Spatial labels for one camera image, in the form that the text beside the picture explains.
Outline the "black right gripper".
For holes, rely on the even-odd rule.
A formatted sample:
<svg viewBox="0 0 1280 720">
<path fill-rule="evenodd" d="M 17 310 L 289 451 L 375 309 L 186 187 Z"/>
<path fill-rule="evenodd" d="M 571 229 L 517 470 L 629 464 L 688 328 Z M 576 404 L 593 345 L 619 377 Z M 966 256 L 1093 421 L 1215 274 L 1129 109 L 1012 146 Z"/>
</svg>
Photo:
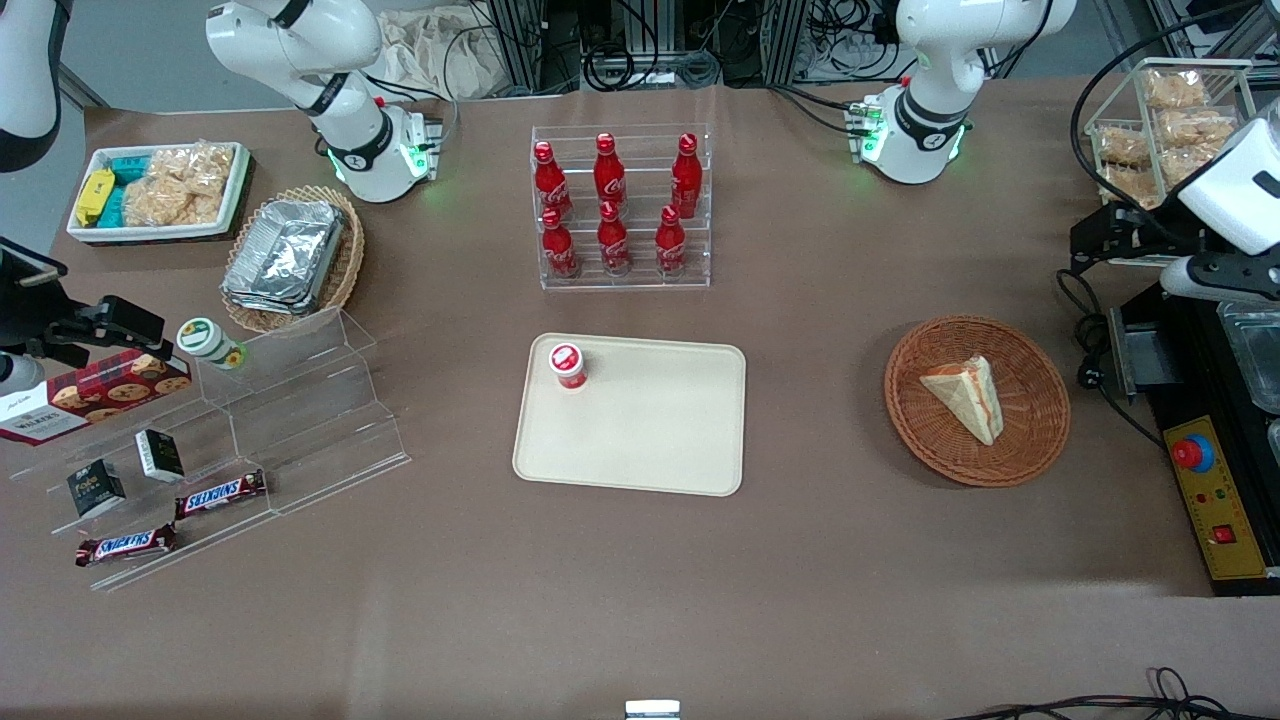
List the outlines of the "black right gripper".
<svg viewBox="0 0 1280 720">
<path fill-rule="evenodd" d="M 52 296 L 4 300 L 1 350 L 76 369 L 88 366 L 90 345 L 136 348 L 169 361 L 174 345 L 163 337 L 164 325 L 163 318 L 111 295 L 92 305 Z"/>
</svg>

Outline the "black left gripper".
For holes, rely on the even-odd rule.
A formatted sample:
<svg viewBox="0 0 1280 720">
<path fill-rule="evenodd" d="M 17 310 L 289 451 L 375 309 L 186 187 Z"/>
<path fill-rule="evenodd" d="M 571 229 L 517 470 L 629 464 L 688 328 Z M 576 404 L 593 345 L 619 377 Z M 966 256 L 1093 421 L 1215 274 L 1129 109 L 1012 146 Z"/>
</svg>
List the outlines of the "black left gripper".
<svg viewBox="0 0 1280 720">
<path fill-rule="evenodd" d="M 1069 238 L 1071 269 L 1100 263 L 1170 263 L 1203 250 L 1203 225 L 1178 200 L 1149 210 L 1111 201 L 1078 222 Z"/>
</svg>

